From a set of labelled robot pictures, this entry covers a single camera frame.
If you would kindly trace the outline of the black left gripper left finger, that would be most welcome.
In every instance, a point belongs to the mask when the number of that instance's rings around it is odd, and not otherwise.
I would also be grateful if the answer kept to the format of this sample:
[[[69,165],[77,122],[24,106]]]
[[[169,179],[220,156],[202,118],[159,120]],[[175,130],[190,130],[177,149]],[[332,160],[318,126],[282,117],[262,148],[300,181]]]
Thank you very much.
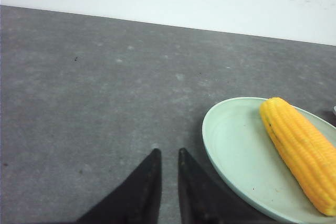
[[[161,195],[161,151],[155,148],[123,183],[76,223],[158,223]]]

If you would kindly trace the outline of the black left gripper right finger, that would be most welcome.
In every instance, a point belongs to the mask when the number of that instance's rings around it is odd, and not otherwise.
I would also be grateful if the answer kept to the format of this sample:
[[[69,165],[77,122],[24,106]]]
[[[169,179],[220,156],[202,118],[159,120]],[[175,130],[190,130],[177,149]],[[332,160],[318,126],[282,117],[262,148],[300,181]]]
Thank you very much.
[[[178,196],[182,223],[261,223],[201,168],[186,148],[179,149]]]

